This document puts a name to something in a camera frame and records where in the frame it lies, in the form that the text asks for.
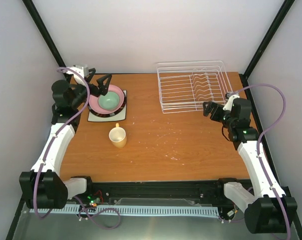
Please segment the green ceramic bowl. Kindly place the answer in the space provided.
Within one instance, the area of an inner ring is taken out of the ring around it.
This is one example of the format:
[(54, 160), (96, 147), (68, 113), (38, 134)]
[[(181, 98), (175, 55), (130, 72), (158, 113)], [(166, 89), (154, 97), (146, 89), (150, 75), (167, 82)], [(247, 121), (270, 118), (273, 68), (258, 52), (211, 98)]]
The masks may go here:
[(113, 110), (120, 102), (120, 97), (117, 93), (111, 91), (106, 95), (100, 95), (98, 97), (98, 104), (105, 110)]

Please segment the pink plate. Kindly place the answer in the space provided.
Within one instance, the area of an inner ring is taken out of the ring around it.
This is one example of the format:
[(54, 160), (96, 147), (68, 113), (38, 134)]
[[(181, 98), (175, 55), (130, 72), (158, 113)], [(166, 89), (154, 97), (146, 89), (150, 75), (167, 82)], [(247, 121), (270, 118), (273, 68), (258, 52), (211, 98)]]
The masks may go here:
[(90, 108), (100, 114), (109, 114), (117, 111), (124, 103), (124, 92), (115, 85), (109, 85), (106, 95), (99, 97), (91, 95), (89, 98)]

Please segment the white wire dish rack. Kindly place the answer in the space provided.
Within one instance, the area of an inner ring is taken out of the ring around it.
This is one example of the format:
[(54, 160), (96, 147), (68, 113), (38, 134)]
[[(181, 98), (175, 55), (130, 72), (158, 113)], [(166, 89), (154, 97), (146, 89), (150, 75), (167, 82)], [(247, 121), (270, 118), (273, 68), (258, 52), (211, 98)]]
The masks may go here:
[(163, 113), (203, 110), (203, 102), (224, 105), (233, 91), (221, 60), (159, 62), (159, 101)]

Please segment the yellow mug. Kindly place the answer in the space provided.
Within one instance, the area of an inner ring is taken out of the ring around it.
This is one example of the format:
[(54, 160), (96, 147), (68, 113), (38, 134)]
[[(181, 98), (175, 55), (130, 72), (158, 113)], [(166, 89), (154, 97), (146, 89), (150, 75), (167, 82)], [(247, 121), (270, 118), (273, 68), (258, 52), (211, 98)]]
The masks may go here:
[(123, 148), (126, 145), (126, 131), (120, 127), (119, 123), (116, 123), (115, 127), (109, 131), (109, 139), (117, 148)]

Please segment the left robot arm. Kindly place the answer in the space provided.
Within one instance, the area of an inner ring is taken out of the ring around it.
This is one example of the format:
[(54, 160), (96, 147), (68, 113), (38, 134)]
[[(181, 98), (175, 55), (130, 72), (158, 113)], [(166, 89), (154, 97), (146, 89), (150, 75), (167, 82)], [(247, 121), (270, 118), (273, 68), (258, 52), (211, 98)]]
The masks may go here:
[(90, 83), (96, 72), (94, 68), (72, 66), (58, 70), (76, 82), (71, 84), (69, 80), (62, 79), (53, 83), (53, 117), (48, 140), (31, 170), (22, 172), (19, 177), (22, 199), (34, 211), (62, 209), (75, 196), (87, 202), (95, 195), (91, 177), (77, 176), (62, 181), (60, 169), (89, 97), (106, 95), (112, 75), (99, 78), (94, 85)]

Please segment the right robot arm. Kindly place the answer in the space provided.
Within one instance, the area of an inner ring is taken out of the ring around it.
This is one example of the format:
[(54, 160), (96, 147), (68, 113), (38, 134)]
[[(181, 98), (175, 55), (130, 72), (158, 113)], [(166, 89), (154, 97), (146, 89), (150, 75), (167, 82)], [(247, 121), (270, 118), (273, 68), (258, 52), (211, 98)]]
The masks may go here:
[(237, 95), (229, 97), (225, 105), (204, 102), (203, 114), (228, 130), (229, 140), (249, 173), (253, 193), (236, 181), (227, 180), (223, 184), (224, 196), (244, 213), (248, 230), (252, 234), (287, 233), (290, 236), (297, 203), (286, 195), (270, 169), (258, 132), (250, 125), (251, 102)]

